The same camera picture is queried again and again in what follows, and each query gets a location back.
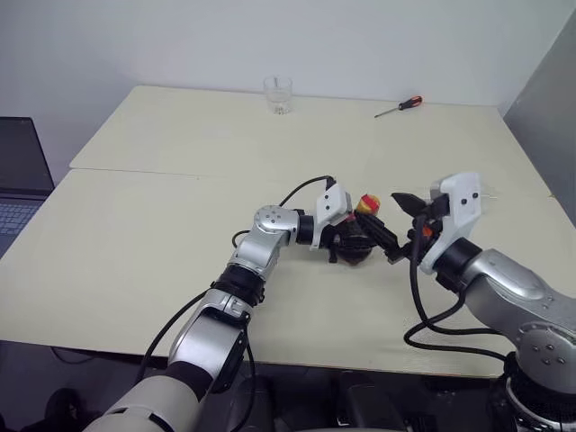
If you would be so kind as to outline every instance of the black connector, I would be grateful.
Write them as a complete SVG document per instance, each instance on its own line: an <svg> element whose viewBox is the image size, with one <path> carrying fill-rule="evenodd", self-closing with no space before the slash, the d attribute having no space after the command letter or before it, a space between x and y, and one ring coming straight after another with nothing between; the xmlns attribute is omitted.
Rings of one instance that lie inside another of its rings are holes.
<svg viewBox="0 0 576 432"><path fill-rule="evenodd" d="M240 265L228 265L211 288L232 294L252 307L264 300L264 281Z"/></svg>
<svg viewBox="0 0 576 432"><path fill-rule="evenodd" d="M468 263L482 252L467 238L455 241L434 264L436 281L453 293L465 288L461 277Z"/></svg>

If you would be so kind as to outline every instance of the screwdriver shaft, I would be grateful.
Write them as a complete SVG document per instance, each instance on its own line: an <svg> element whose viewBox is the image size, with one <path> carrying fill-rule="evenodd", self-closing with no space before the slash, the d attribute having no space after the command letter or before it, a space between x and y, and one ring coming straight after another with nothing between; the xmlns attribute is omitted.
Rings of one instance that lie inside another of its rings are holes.
<svg viewBox="0 0 576 432"><path fill-rule="evenodd" d="M388 111L381 112L381 113L379 113L379 114L376 114L376 115L374 116L374 118L377 119L378 117L382 117L383 115L385 115L385 114L387 114L387 113L392 113L392 112L394 112L394 111L398 111L398 107L392 108L391 110L388 110Z"/></svg>

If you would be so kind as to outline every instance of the red and yellow object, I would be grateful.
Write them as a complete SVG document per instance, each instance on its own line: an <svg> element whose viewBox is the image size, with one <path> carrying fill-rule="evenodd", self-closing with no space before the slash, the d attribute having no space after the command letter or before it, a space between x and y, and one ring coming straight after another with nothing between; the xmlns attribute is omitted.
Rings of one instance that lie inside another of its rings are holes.
<svg viewBox="0 0 576 432"><path fill-rule="evenodd" d="M373 214L376 216L378 211L380 210L380 200L376 195L370 195L368 193L362 195L358 205L356 206L356 211L365 213L365 214Z"/></svg>

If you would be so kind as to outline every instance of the glass cup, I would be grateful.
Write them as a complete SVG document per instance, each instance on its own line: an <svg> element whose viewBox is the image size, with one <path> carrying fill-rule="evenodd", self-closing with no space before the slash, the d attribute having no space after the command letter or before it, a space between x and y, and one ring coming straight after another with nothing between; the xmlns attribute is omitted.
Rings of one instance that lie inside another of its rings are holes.
<svg viewBox="0 0 576 432"><path fill-rule="evenodd" d="M264 80L264 93L268 108L274 114L287 114L292 110L292 80L285 76L269 76Z"/></svg>

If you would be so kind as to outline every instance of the white table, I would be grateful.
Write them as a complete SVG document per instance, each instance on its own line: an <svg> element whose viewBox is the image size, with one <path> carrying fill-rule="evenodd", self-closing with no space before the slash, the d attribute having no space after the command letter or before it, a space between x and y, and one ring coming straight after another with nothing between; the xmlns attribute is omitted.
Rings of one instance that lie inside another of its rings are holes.
<svg viewBox="0 0 576 432"><path fill-rule="evenodd" d="M294 185L369 173L370 185L421 193L478 171L492 195L550 194L494 107L424 103L375 120L394 104L295 97L293 106L274 115L261 94L137 86L70 166Z"/></svg>
<svg viewBox="0 0 576 432"><path fill-rule="evenodd" d="M428 196L448 174L482 174L472 240L576 295L576 233L494 108L424 104L375 120L375 101L295 98L274 116L257 94L136 87L72 163L75 169L0 260L0 338L144 352L158 329L218 277L230 236L299 182L333 174L356 200L382 198L400 236L410 217L392 192ZM292 204L310 209L319 186ZM380 254L358 268L325 252L283 252L250 328L256 359L433 374L499 374L489 358L419 351L407 263ZM430 313L455 298L422 275ZM463 310L455 326L477 326ZM166 354L170 337L158 352ZM490 347L498 337L424 339Z"/></svg>
<svg viewBox="0 0 576 432"><path fill-rule="evenodd" d="M253 209L277 202L290 186L73 170L0 260L0 338L143 353L164 322L221 273L232 252L230 234L247 228ZM354 196L365 191L361 184L349 189ZM302 191L293 204L309 208L320 190ZM388 190L376 185L370 192L385 196ZM381 215L396 232L410 225L392 199L382 200ZM544 220L546 228L535 229ZM494 199L472 239L510 253L574 295L576 241L567 236L569 224L552 198ZM431 313L454 302L432 278L422 275L420 281ZM256 359L265 362L500 373L501 364L488 358L406 346L402 334L416 322L407 263L391 266L373 253L350 268L329 265L326 251L293 247L283 251L266 285L250 335ZM478 325L466 310L453 323ZM160 354L167 353L177 328L160 345ZM499 337L428 338L510 350Z"/></svg>

